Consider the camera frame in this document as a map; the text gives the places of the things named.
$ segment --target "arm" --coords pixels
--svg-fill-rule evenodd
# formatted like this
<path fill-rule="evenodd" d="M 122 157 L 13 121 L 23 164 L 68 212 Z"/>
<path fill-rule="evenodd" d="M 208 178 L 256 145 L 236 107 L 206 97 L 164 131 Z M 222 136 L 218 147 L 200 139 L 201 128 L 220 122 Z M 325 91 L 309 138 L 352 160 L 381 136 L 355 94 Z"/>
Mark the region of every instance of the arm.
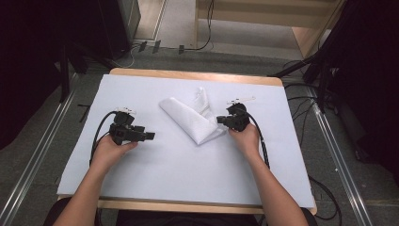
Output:
<path fill-rule="evenodd" d="M 136 142 L 118 146 L 111 136 L 103 137 L 88 172 L 55 225 L 93 225 L 105 175 L 125 153 L 136 146 Z"/>
<path fill-rule="evenodd" d="M 253 124 L 243 132 L 229 131 L 247 159 L 258 187 L 269 225 L 308 225 L 302 210 L 275 178 L 259 155 L 259 134 Z"/>

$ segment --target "black camera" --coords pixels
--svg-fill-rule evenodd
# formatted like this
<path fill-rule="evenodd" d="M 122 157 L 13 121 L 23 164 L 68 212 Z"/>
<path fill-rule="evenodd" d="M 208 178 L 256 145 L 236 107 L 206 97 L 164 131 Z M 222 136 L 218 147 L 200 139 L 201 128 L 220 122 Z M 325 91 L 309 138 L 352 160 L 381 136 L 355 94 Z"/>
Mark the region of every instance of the black camera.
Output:
<path fill-rule="evenodd" d="M 241 132 L 246 129 L 249 124 L 249 117 L 247 115 L 246 107 L 241 104 L 234 104 L 227 108 L 230 116 L 217 116 L 217 123 L 222 123 L 227 127 Z"/>
<path fill-rule="evenodd" d="M 110 125 L 109 134 L 114 142 L 120 145 L 123 141 L 144 141 L 153 139 L 155 133 L 145 133 L 145 127 L 133 126 L 135 118 L 126 112 L 117 112 L 114 122 Z"/>

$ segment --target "forearm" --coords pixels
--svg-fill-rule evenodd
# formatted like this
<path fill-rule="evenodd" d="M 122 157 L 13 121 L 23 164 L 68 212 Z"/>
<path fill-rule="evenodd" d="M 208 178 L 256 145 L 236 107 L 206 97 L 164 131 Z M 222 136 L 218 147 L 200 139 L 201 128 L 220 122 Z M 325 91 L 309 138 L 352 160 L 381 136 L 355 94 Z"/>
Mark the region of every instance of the forearm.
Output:
<path fill-rule="evenodd" d="M 276 225 L 308 225 L 291 195 L 279 183 L 261 157 L 257 154 L 247 157 L 261 196 L 267 223 Z"/>
<path fill-rule="evenodd" d="M 90 168 L 55 225 L 93 225 L 104 176 Z"/>

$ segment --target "hand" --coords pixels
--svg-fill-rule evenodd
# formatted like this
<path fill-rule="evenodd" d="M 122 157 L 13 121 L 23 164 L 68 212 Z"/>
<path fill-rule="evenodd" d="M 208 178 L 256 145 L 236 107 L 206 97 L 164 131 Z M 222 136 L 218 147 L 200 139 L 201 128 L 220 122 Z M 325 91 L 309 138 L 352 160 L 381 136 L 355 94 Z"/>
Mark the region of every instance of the hand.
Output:
<path fill-rule="evenodd" d="M 238 149 L 240 149 L 246 159 L 249 159 L 251 156 L 260 156 L 259 134 L 255 125 L 252 123 L 248 124 L 242 132 L 230 129 L 229 134 L 234 138 Z"/>
<path fill-rule="evenodd" d="M 136 146 L 137 142 L 117 145 L 112 137 L 107 135 L 99 141 L 90 167 L 107 174 L 112 166 Z"/>

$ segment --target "white cloth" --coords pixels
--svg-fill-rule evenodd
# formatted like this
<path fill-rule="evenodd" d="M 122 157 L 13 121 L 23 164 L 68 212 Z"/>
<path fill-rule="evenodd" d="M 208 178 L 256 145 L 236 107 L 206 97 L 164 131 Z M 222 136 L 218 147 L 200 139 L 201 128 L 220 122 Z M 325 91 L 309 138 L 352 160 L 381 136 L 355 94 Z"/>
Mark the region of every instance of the white cloth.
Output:
<path fill-rule="evenodd" d="M 161 101 L 159 105 L 198 145 L 226 131 L 224 126 L 216 122 L 204 88 L 199 88 L 197 98 L 191 107 L 173 97 Z"/>

